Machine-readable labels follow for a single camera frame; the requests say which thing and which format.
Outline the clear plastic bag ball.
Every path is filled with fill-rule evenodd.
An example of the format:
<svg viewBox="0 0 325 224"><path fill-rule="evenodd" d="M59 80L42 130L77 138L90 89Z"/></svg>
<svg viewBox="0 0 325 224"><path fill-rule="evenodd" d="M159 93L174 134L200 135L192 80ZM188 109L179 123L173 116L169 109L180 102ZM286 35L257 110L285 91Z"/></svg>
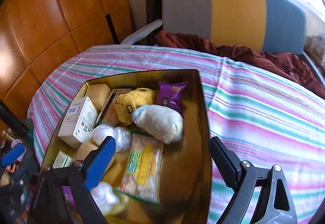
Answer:
<svg viewBox="0 0 325 224"><path fill-rule="evenodd" d="M113 192L113 187L106 182L100 182L90 194L104 216L119 203L119 197Z"/></svg>

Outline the rice cracker snack bag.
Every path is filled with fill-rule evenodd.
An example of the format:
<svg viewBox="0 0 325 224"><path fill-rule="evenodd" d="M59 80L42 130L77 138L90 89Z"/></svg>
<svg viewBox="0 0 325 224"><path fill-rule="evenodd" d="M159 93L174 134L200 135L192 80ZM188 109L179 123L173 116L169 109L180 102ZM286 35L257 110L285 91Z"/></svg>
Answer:
<svg viewBox="0 0 325 224"><path fill-rule="evenodd" d="M163 142L147 134L133 134L119 193L158 204Z"/></svg>

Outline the green biscuit packet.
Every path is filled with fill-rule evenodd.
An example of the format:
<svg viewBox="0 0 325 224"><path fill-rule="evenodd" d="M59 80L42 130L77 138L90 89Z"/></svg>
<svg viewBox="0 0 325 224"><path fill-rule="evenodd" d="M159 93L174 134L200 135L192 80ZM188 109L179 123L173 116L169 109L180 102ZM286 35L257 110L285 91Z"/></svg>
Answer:
<svg viewBox="0 0 325 224"><path fill-rule="evenodd" d="M120 94L128 93L131 90L131 88L112 89L96 120L96 126L99 126L100 124L107 124L112 127L118 126L119 120L115 110L116 99Z"/></svg>

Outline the white plastic bag ball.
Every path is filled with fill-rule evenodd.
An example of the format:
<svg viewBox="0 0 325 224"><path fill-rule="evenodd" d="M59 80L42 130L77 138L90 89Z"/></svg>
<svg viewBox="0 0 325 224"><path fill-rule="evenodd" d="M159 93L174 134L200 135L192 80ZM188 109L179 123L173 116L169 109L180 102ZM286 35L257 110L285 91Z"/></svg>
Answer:
<svg viewBox="0 0 325 224"><path fill-rule="evenodd" d="M132 134L128 129L122 127L112 127L107 124L98 125L92 132L92 140L97 145L111 136L116 141L116 152L127 151L131 148Z"/></svg>

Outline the yellow sock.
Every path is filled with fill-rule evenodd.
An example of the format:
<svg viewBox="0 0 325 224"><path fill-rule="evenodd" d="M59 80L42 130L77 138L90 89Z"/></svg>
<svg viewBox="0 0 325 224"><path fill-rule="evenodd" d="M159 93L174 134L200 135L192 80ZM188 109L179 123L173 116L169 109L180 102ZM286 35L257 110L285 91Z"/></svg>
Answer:
<svg viewBox="0 0 325 224"><path fill-rule="evenodd" d="M118 120L125 125L131 125L133 112L142 106L154 104L155 98L155 91L148 88L138 88L119 94L115 102Z"/></svg>

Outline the cream sock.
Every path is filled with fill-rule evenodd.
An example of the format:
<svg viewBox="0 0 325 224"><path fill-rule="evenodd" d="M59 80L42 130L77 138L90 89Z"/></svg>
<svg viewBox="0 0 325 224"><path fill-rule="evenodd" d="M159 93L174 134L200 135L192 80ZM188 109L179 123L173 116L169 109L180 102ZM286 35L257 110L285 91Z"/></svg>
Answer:
<svg viewBox="0 0 325 224"><path fill-rule="evenodd" d="M183 118L175 110L160 105L145 105L133 112L132 120L165 144L179 142L183 133Z"/></svg>

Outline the small purple snack packet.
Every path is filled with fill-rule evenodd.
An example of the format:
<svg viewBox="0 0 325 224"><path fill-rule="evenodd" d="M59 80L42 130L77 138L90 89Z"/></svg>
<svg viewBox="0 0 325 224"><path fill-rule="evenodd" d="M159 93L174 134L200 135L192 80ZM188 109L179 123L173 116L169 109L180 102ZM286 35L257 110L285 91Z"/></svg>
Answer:
<svg viewBox="0 0 325 224"><path fill-rule="evenodd" d="M188 86L188 82L169 84L159 82L157 104L177 111L183 116L182 93Z"/></svg>

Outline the yellow sponge block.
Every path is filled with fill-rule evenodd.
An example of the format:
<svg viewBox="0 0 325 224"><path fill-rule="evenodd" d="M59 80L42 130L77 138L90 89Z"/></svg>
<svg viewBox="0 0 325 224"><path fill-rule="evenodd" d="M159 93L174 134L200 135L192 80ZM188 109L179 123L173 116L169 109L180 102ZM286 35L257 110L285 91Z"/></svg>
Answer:
<svg viewBox="0 0 325 224"><path fill-rule="evenodd" d="M85 160L87 155L98 147L99 146L93 140L87 140L73 155L73 162L77 160ZM106 168L106 172L101 181L107 182L114 188L119 187L125 172L128 155L129 150L115 153L110 164Z"/></svg>

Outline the small white green box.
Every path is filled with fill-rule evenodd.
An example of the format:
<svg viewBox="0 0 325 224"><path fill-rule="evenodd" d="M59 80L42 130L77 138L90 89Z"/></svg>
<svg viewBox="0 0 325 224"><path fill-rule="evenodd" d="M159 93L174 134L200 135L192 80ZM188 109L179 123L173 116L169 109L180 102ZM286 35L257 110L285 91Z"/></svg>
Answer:
<svg viewBox="0 0 325 224"><path fill-rule="evenodd" d="M69 155L59 151L53 163L53 168L69 167L72 163L73 159Z"/></svg>

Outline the white carton box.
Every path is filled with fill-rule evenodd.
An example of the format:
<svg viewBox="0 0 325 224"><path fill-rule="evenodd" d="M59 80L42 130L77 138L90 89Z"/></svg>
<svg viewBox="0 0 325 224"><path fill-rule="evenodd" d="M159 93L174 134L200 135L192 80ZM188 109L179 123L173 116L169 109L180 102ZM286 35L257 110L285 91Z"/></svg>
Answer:
<svg viewBox="0 0 325 224"><path fill-rule="evenodd" d="M75 99L64 116L58 137L70 147L78 149L95 128L98 110L88 96Z"/></svg>

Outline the striped bed sheet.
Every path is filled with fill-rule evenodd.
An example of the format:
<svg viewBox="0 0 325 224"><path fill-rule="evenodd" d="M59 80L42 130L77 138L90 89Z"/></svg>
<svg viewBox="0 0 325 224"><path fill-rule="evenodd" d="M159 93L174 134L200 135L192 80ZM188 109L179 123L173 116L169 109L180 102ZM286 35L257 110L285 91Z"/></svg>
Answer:
<svg viewBox="0 0 325 224"><path fill-rule="evenodd" d="M94 46L56 68L28 108L43 160L55 128L89 79L155 69L199 72L211 136L257 167L284 170L299 223L324 199L324 100L299 84L225 57L150 46Z"/></svg>

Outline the maroon gold tin box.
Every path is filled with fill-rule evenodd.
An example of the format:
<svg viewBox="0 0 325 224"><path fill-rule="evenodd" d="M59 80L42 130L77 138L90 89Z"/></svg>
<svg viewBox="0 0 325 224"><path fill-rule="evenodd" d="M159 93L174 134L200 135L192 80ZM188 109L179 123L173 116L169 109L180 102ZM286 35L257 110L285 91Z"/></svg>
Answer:
<svg viewBox="0 0 325 224"><path fill-rule="evenodd" d="M182 94L184 129L182 140L163 149L158 205L126 196L106 223L206 223L211 191L211 157L208 149L209 125L199 73L195 69L165 69L130 72L87 80L74 98L83 97L89 85L107 84L115 88L150 88L159 82L187 81Z"/></svg>

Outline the maroon blanket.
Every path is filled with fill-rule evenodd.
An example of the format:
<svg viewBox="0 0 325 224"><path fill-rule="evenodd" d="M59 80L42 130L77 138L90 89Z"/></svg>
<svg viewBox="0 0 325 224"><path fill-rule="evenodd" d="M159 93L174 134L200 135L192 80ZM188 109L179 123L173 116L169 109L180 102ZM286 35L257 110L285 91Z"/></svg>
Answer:
<svg viewBox="0 0 325 224"><path fill-rule="evenodd" d="M293 53L255 52L247 46L217 46L198 35L174 34L164 30L155 35L155 41L159 46L189 49L247 63L291 80L324 98L324 85L317 80L307 63Z"/></svg>

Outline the wooden wardrobe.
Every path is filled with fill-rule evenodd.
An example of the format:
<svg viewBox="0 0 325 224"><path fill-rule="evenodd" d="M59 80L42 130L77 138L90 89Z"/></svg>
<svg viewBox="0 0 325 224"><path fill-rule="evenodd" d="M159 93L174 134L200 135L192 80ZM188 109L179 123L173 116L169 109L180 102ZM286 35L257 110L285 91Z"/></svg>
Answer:
<svg viewBox="0 0 325 224"><path fill-rule="evenodd" d="M33 95L63 62L134 30L128 0L4 0L1 100L25 119Z"/></svg>

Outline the tricolour fabric chair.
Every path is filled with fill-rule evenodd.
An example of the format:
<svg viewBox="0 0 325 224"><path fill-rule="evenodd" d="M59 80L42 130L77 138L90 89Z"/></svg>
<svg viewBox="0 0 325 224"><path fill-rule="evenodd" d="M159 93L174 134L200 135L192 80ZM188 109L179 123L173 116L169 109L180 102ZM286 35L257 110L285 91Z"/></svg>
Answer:
<svg viewBox="0 0 325 224"><path fill-rule="evenodd" d="M198 35L217 45L291 52L324 81L303 49L306 13L293 0L146 0L146 18L146 26L126 37L124 44L134 44L163 29Z"/></svg>

